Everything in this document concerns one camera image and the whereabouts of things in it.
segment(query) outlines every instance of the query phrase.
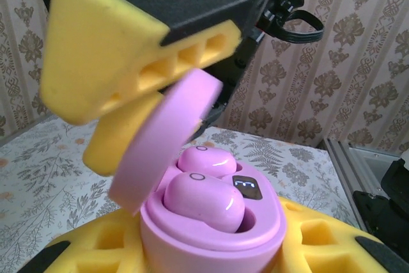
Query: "wireless earbud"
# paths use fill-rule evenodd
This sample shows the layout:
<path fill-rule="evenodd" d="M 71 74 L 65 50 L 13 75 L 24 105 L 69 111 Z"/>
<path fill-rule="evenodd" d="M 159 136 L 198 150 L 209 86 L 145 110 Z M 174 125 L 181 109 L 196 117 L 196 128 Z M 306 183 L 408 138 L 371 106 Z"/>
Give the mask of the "wireless earbud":
<path fill-rule="evenodd" d="M 231 153 L 221 148 L 193 146 L 180 155 L 178 168 L 183 172 L 222 177 L 233 174 L 237 169 L 237 163 Z"/>
<path fill-rule="evenodd" d="M 237 188 L 201 173 L 175 176 L 166 187 L 164 206 L 226 233 L 237 231 L 245 211 L 243 196 Z"/>

